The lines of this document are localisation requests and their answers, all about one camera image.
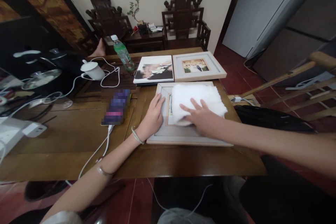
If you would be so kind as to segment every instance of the black bag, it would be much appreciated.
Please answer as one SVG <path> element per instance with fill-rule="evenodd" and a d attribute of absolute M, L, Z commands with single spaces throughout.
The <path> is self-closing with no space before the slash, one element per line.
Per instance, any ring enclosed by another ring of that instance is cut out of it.
<path fill-rule="evenodd" d="M 315 130 L 305 120 L 270 108 L 236 105 L 234 109 L 244 124 L 286 131 Z"/>

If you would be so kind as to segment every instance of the bottle cap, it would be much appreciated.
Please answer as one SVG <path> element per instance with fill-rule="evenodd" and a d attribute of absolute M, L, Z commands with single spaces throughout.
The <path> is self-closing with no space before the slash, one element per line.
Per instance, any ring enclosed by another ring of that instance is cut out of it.
<path fill-rule="evenodd" d="M 112 35 L 112 36 L 111 36 L 111 39 L 112 39 L 113 41 L 115 41 L 115 40 L 118 40 L 118 37 L 117 37 L 117 35 Z"/>
<path fill-rule="evenodd" d="M 98 66 L 97 62 L 92 62 L 92 61 L 87 62 L 85 59 L 83 59 L 82 61 L 84 64 L 81 66 L 80 70 L 83 72 L 90 71 L 96 66 Z"/>

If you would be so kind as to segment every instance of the white door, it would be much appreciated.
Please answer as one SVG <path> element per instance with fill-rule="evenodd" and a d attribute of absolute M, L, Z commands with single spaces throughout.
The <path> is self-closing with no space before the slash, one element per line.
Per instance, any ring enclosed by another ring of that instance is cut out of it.
<path fill-rule="evenodd" d="M 283 0 L 238 0 L 223 45 L 246 57 Z"/>

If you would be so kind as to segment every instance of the bracelet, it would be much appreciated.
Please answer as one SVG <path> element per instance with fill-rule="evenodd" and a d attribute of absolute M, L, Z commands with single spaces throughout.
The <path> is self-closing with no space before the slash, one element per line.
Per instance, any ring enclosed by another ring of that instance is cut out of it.
<path fill-rule="evenodd" d="M 99 167 L 97 168 L 97 171 L 98 171 L 100 174 L 103 174 L 105 177 L 109 177 L 109 178 L 112 178 L 113 175 L 114 175 L 114 173 L 107 173 L 107 172 L 105 172 L 105 171 L 102 169 L 101 166 L 99 166 Z"/>
<path fill-rule="evenodd" d="M 138 140 L 138 142 L 139 143 L 141 143 L 142 145 L 144 144 L 144 142 L 142 142 L 141 140 L 140 140 L 140 138 L 138 137 L 138 135 L 135 133 L 135 131 L 134 131 L 134 128 L 135 126 L 133 126 L 131 129 L 132 129 L 132 132 L 133 132 L 133 136 L 134 136 L 134 138 L 136 139 L 136 140 Z"/>

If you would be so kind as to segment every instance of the picture frame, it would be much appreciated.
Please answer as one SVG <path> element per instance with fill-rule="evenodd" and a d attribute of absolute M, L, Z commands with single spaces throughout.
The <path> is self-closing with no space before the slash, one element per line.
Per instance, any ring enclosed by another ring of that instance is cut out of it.
<path fill-rule="evenodd" d="M 134 73 L 134 84 L 173 82 L 174 70 L 171 55 L 141 57 Z"/>
<path fill-rule="evenodd" d="M 158 83 L 156 92 L 161 94 L 161 98 L 166 98 L 161 108 L 163 123 L 158 132 L 147 139 L 147 143 L 165 145 L 233 146 L 230 143 L 200 135 L 196 131 L 194 125 L 176 126 L 173 124 L 170 115 L 170 94 L 173 86 L 177 84 L 214 86 L 212 82 Z"/>
<path fill-rule="evenodd" d="M 226 78 L 227 73 L 211 52 L 173 55 L 175 82 Z"/>

